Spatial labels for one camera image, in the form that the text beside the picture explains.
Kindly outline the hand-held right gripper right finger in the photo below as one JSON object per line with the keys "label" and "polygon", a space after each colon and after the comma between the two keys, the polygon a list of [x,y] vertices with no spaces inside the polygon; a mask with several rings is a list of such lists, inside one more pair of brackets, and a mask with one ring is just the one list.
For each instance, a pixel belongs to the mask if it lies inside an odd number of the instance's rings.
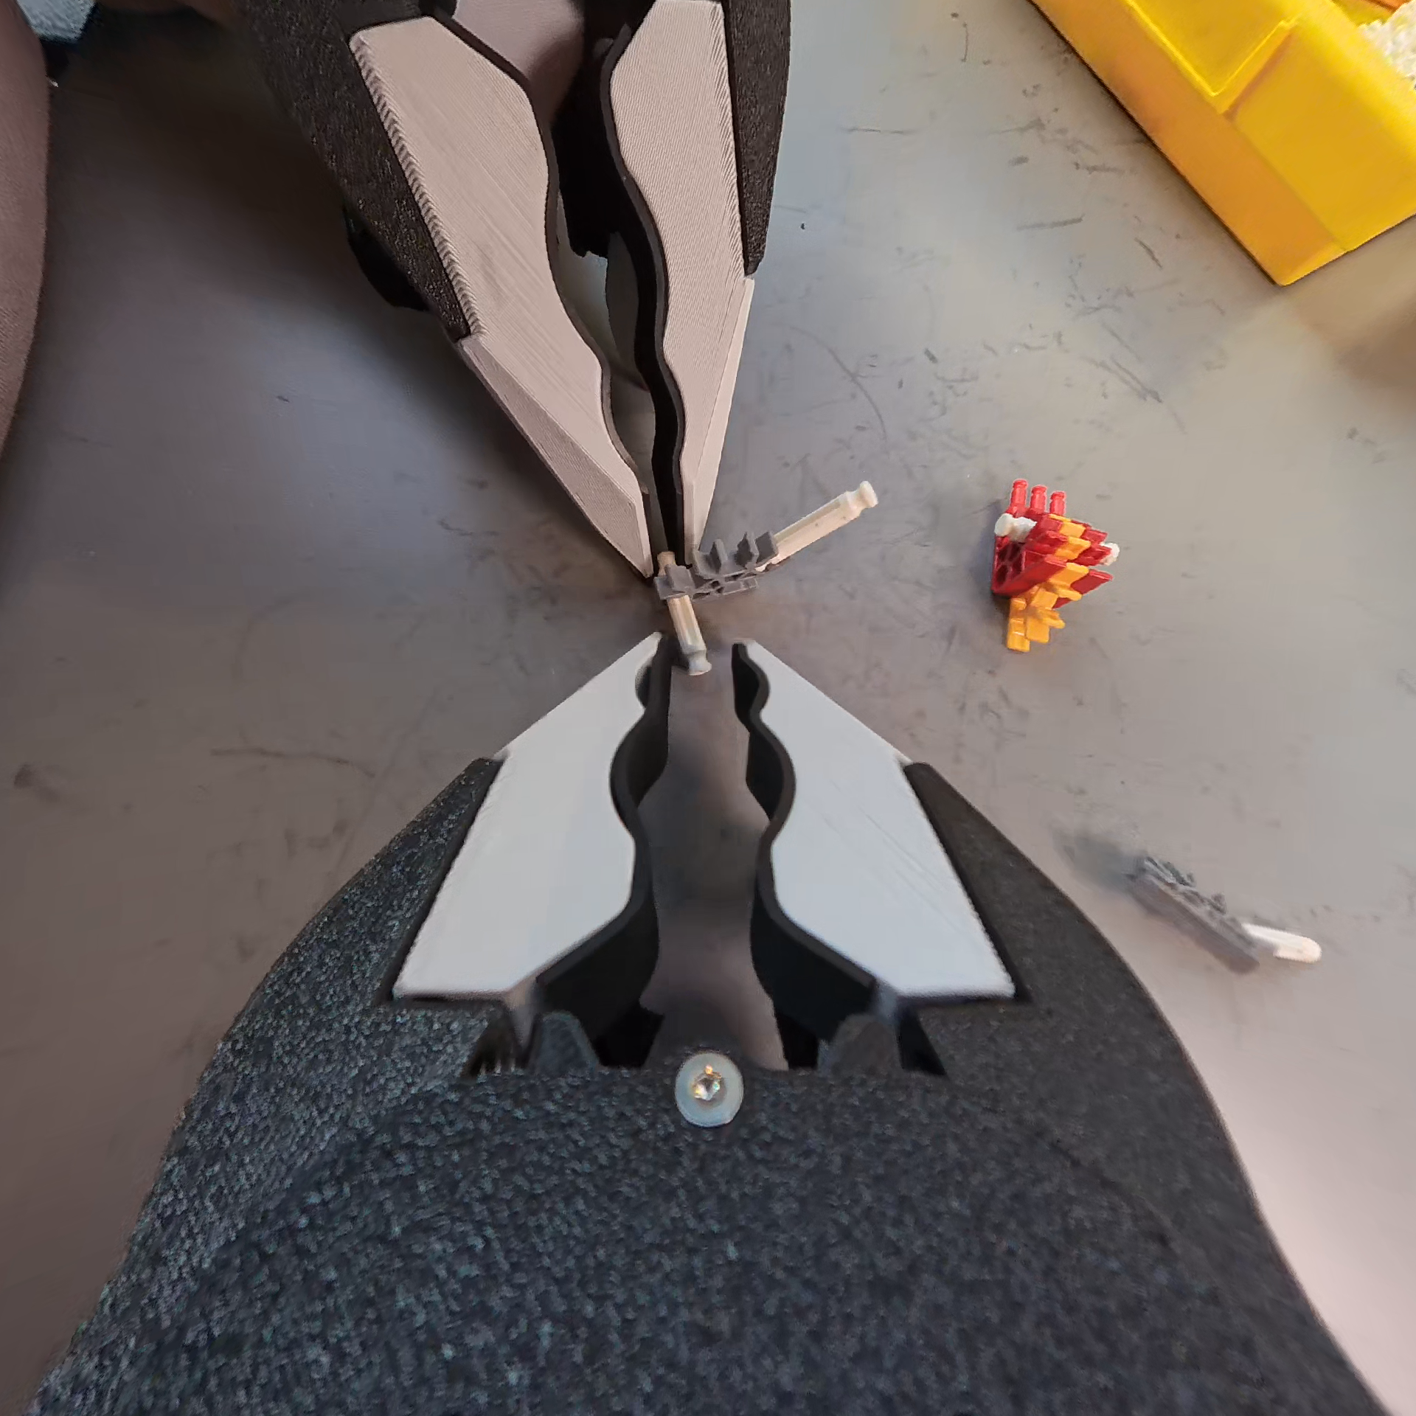
{"label": "hand-held right gripper right finger", "polygon": [[867,1019],[889,1066],[939,1071],[921,1011],[1014,1002],[1015,974],[916,788],[922,764],[759,641],[734,643],[732,682],[767,815],[751,957],[788,1066],[825,1068]]}

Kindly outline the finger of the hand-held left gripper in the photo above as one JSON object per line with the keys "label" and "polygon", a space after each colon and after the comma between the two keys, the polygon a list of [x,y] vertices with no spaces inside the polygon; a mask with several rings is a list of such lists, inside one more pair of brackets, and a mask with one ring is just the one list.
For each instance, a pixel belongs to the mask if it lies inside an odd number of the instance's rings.
{"label": "finger of the hand-held left gripper", "polygon": [[653,481],[678,555],[697,550],[710,515],[754,292],[725,26],[720,3],[651,3],[601,62],[638,292],[633,353],[653,397]]}
{"label": "finger of the hand-held left gripper", "polygon": [[653,571],[609,368],[555,276],[555,159],[523,75],[452,21],[356,31],[351,53],[469,323],[459,350],[597,532]]}

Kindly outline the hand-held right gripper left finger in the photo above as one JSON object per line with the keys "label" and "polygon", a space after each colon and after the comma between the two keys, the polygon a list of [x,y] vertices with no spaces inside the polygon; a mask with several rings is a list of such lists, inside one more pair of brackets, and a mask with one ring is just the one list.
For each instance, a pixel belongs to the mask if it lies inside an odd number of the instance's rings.
{"label": "hand-held right gripper left finger", "polygon": [[602,1061],[648,1058],[660,921],[641,803],[668,759],[670,682],[653,631],[484,763],[395,997],[501,1006],[521,1044],[567,1012]]}

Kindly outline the person's beige sweatshirt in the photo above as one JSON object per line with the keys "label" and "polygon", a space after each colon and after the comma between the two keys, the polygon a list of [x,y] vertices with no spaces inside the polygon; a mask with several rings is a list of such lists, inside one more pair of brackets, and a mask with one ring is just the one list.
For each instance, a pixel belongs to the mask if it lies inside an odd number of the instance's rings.
{"label": "person's beige sweatshirt", "polygon": [[22,392],[48,232],[49,80],[39,36],[2,1],[2,441]]}

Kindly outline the red and yellow connector stack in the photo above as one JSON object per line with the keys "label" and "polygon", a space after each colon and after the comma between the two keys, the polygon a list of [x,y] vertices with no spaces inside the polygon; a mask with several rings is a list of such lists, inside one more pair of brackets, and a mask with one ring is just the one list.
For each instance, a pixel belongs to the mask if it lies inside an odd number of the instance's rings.
{"label": "red and yellow connector stack", "polygon": [[[1067,493],[1062,488],[1029,483],[1027,478],[1014,481],[1003,512],[1007,510],[1029,517],[1057,513],[1079,522],[1069,515]],[[1007,603],[1005,645],[1010,650],[1029,652],[1035,643],[1047,643],[1051,633],[1066,625],[1062,606],[1111,581],[1110,566],[1115,562],[1106,567],[1084,564],[1076,557],[1078,549],[1081,542],[1073,540],[1067,545],[1059,544],[1059,552],[1034,554],[1030,545],[1000,544],[995,532],[990,587],[997,599]]]}

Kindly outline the large yellow plastic bin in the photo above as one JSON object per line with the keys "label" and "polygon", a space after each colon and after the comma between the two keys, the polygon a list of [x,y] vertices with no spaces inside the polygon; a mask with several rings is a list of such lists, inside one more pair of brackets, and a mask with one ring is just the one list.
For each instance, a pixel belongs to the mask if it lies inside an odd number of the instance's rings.
{"label": "large yellow plastic bin", "polygon": [[1413,67],[1335,1],[1037,8],[1276,282],[1413,215]]}

